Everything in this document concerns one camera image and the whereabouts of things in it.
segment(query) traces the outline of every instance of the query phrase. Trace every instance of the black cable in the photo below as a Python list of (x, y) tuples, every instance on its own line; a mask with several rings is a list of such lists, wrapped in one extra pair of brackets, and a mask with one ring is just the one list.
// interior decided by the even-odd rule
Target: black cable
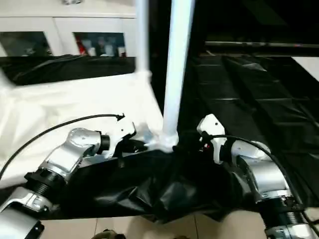
[(72, 124), (72, 123), (76, 123), (82, 120), (88, 120), (88, 119), (93, 119), (93, 118), (99, 118), (99, 117), (115, 117), (117, 120), (120, 120), (122, 118), (124, 118), (124, 115), (120, 116), (120, 115), (113, 115), (113, 114), (104, 114), (104, 115), (92, 115), (92, 116), (85, 116), (85, 117), (81, 117), (81, 118), (77, 118), (74, 120), (70, 120), (61, 124), (58, 124), (56, 126), (53, 126), (43, 132), (41, 132), (40, 134), (36, 135), (35, 137), (33, 137), (32, 139), (30, 139), (27, 143), (25, 143), (24, 145), (22, 145), (9, 159), (8, 161), (4, 164), (3, 168), (0, 171), (0, 181), (1, 178), (3, 177), (3, 174), (5, 172), (5, 170), (8, 168), (8, 166), (10, 165), (10, 163), (14, 160), (14, 158), (21, 153), (22, 150), (24, 150), (28, 145), (30, 145), (32, 142), (36, 141), (38, 138), (40, 138), (41, 136), (45, 135), (46, 133), (49, 133), (57, 128), (66, 126), (68, 124)]
[(19, 77), (24, 76), (26, 74), (29, 74), (29, 73), (31, 73), (31, 72), (39, 69), (39, 68), (42, 68), (43, 66), (47, 66), (47, 65), (50, 65), (52, 63), (73, 61), (73, 60), (76, 60), (76, 59), (79, 59), (79, 58), (82, 58), (82, 57), (83, 57), (83, 55), (80, 55), (80, 56), (64, 55), (64, 56), (60, 56), (59, 58), (56, 58), (56, 59), (44, 61), (41, 64), (31, 68), (30, 70), (27, 70), (25, 72), (19, 72), (18, 74), (15, 75), (15, 77), (12, 79), (12, 81), (16, 82)]
[[(283, 176), (285, 177), (289, 188), (292, 192), (292, 195), (295, 197), (296, 201), (298, 204), (303, 204), (301, 197), (298, 193), (298, 191), (295, 189), (291, 179), (289, 178), (285, 168), (282, 166), (282, 164), (280, 163), (280, 161), (277, 159), (277, 157), (275, 157), (274, 155), (272, 155), (270, 152), (268, 152), (266, 149), (264, 149), (262, 146), (260, 146), (257, 143), (254, 143), (250, 140), (247, 140), (245, 138), (241, 138), (241, 137), (237, 137), (237, 136), (232, 136), (232, 135), (226, 135), (226, 134), (219, 134), (219, 135), (208, 135), (208, 136), (204, 136), (204, 138), (208, 138), (209, 140), (212, 140), (213, 138), (232, 138), (235, 140), (239, 140), (245, 143), (248, 143), (252, 146), (255, 146), (256, 148), (258, 148), (259, 150), (263, 151), (266, 155), (268, 155), (273, 161), (274, 163), (278, 166), (278, 168), (280, 169), (280, 171), (283, 173)], [(307, 216), (307, 214), (303, 211), (302, 212), (303, 217), (305, 218), (305, 220), (307, 221), (307, 223), (309, 224), (309, 226), (312, 228), (312, 230), (315, 232), (315, 234), (319, 237), (319, 230), (315, 227), (315, 225), (313, 224), (313, 222), (310, 220), (310, 218)]]

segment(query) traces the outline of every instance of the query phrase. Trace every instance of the white pole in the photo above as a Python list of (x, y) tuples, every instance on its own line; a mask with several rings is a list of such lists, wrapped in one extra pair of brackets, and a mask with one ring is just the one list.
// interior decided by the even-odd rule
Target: white pole
[(178, 143), (177, 123), (194, 6), (195, 0), (172, 0), (171, 5), (163, 136), (172, 146)]
[(149, 0), (136, 0), (137, 10), (137, 57), (136, 71), (149, 70)]

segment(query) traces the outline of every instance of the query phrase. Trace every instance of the glass cabinet door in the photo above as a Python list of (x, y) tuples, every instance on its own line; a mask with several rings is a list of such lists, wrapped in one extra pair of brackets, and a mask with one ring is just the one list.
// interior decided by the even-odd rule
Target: glass cabinet door
[(53, 18), (0, 17), (0, 57), (64, 54)]
[(0, 32), (0, 44), (7, 56), (52, 56), (41, 31)]
[(125, 57), (124, 34), (118, 32), (74, 32), (81, 55)]
[(133, 18), (56, 17), (54, 20), (66, 54), (136, 56)]

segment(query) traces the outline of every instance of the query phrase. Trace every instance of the black cloth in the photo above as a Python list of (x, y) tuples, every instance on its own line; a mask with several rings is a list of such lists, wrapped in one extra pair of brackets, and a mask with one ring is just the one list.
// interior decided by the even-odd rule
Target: black cloth
[[(16, 84), (28, 85), (131, 73), (134, 59), (82, 57), (30, 71), (46, 59), (3, 58)], [(152, 64), (163, 109), (164, 66)], [(207, 57), (187, 63), (175, 152), (146, 152), (81, 168), (45, 219), (147, 215), (167, 222), (191, 212), (218, 220), (254, 210), (240, 171), (198, 152), (196, 126), (213, 113), (228, 134), (267, 144), (281, 160), (306, 206), (319, 206), (319, 82), (291, 58)], [(3, 200), (9, 193), (0, 191)]]

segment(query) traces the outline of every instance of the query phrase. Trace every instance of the metal bracket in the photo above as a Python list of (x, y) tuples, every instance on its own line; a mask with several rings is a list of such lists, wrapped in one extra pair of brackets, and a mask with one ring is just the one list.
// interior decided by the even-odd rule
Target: metal bracket
[(12, 203), (20, 203), (36, 212), (47, 211), (52, 208), (52, 203), (41, 195), (36, 195), (33, 191), (18, 187), (9, 198), (1, 205), (0, 213)]
[[(202, 135), (202, 133), (205, 131), (208, 135), (219, 135), (219, 134), (225, 134), (225, 128), (219, 122), (219, 120), (215, 117), (215, 115), (210, 114), (207, 115), (205, 118), (203, 118), (198, 126), (197, 131)], [(225, 144), (227, 141), (226, 138), (214, 138), (211, 140), (211, 143), (214, 146), (214, 162), (217, 164), (221, 164), (219, 155), (220, 155), (220, 148), (222, 145)]]

